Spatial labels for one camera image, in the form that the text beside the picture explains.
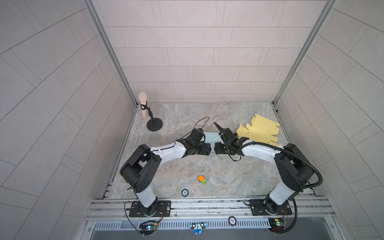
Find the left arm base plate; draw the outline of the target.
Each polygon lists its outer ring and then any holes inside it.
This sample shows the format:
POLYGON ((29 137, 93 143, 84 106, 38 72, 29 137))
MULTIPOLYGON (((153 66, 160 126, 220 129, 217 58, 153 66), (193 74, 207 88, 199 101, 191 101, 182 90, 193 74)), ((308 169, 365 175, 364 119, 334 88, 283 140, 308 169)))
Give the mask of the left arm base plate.
POLYGON ((172 206, 171 201, 156 200, 148 208, 145 208, 139 201, 134 201, 130 207, 129 217, 131 218, 169 217, 171 206, 172 206))

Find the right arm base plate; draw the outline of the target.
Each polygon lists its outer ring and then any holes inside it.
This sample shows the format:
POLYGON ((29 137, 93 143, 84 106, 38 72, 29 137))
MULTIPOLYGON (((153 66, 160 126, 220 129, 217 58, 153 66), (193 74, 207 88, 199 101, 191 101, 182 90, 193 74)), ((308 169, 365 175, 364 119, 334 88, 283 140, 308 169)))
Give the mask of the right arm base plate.
POLYGON ((272 200, 251 199, 249 205, 253 216, 289 216, 293 214, 292 210, 294 209, 288 200, 282 205, 278 205, 272 200))

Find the yellow paper box stack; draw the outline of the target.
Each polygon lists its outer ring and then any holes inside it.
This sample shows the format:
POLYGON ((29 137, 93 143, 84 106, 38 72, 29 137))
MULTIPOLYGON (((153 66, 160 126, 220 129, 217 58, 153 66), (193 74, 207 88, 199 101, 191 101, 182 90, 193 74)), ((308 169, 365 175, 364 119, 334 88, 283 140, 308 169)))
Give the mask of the yellow paper box stack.
POLYGON ((279 127, 279 123, 255 114, 251 120, 251 124, 246 124, 245 127, 243 125, 239 126, 237 134, 240 138, 245 137, 255 142, 281 146, 278 144, 279 138, 276 137, 280 131, 279 127))

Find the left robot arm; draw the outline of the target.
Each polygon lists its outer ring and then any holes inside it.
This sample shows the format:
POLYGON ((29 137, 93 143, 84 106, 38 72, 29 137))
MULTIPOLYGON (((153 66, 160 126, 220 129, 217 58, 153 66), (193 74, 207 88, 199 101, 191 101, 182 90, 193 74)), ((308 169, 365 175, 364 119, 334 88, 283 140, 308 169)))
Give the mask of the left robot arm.
POLYGON ((120 175, 132 187, 139 206, 147 215, 152 215, 156 211, 158 198, 152 190, 151 182, 159 166, 187 156, 208 156, 211 151, 211 144, 206 143, 204 131, 193 129, 188 137, 166 146, 150 148, 145 144, 140 145, 121 167, 120 175))

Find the light blue paper box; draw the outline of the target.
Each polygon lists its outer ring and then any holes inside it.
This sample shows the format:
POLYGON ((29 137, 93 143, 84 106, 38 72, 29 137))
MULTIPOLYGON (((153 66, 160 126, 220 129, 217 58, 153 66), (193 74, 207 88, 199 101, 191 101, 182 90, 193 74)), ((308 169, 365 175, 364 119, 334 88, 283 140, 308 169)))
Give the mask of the light blue paper box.
POLYGON ((214 153, 215 150, 215 143, 224 143, 221 139, 219 133, 216 132, 205 132, 205 143, 208 143, 211 145, 211 152, 214 153))

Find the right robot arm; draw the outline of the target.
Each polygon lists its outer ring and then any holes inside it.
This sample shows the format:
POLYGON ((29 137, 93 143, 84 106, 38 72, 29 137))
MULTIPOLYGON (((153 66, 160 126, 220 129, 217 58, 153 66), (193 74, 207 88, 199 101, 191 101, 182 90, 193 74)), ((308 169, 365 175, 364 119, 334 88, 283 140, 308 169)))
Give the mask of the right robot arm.
POLYGON ((295 145, 283 147, 255 142, 246 137, 238 137, 228 128, 216 125, 221 144, 215 145, 216 154, 228 154, 230 157, 254 157, 275 164, 281 180, 266 196, 263 205, 266 211, 275 215, 281 212, 287 201, 291 201, 301 192, 315 173, 314 167, 301 154, 295 145))

